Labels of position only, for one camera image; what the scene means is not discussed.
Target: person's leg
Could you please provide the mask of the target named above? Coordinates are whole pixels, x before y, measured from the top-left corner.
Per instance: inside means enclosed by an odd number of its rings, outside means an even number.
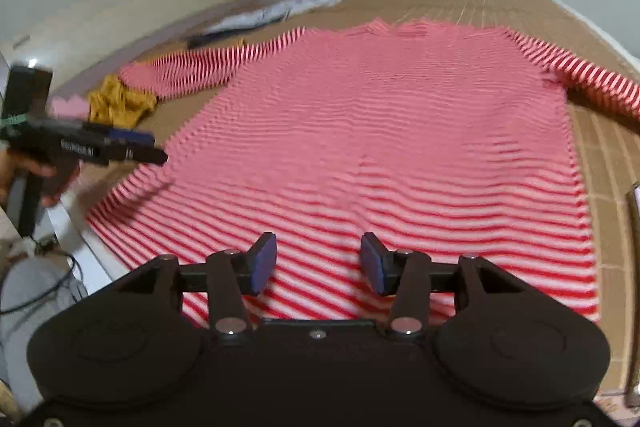
[[[12,266],[2,282],[0,309],[7,310],[35,298],[66,273],[47,257],[28,257]],[[7,384],[18,407],[28,413],[42,396],[27,365],[27,345],[40,325],[86,296],[84,285],[71,276],[55,292],[20,311],[0,315],[0,343],[4,350]]]

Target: screw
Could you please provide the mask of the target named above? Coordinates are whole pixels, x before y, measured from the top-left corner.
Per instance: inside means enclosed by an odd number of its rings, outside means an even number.
[[[320,341],[326,337],[326,331],[313,330],[309,332],[309,336],[316,341]]]
[[[391,321],[391,329],[403,335],[412,335],[422,329],[422,323],[413,317],[398,317]]]
[[[237,317],[225,317],[216,322],[216,329],[225,335],[237,335],[246,329],[246,322]]]

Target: white cloth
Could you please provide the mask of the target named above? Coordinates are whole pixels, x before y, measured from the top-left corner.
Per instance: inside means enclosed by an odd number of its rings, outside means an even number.
[[[229,30],[245,30],[264,26],[270,22],[286,20],[292,15],[299,15],[314,8],[331,7],[341,0],[284,0],[254,12],[241,13],[222,19],[209,26],[202,33],[210,35]]]

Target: round black cover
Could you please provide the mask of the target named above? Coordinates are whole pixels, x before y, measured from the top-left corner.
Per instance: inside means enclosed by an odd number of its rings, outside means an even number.
[[[28,362],[45,397],[139,403],[174,384],[201,350],[200,331],[153,295],[104,293],[36,331]]]
[[[526,410],[591,399],[609,366],[595,324],[530,292],[485,295],[442,326],[434,349],[466,388]]]

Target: mustard yellow fabric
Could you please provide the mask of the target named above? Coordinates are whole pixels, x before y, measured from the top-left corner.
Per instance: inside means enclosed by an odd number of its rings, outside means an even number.
[[[102,85],[88,95],[89,121],[133,129],[146,112],[153,112],[158,100],[154,94],[129,89],[115,74],[108,74]]]

